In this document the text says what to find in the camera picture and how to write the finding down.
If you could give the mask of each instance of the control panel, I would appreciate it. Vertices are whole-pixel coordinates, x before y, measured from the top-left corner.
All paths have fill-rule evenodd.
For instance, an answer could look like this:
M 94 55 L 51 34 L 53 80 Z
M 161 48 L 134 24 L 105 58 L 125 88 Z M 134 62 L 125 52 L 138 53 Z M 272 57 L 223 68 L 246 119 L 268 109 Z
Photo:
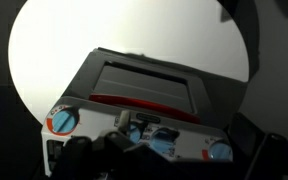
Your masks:
M 46 175 L 50 175 L 61 149 L 73 136 L 95 140 L 102 130 L 117 129 L 125 108 L 62 97 L 45 119 L 42 128 Z M 129 138 L 143 143 L 164 158 L 233 160 L 226 134 L 215 128 L 130 110 Z

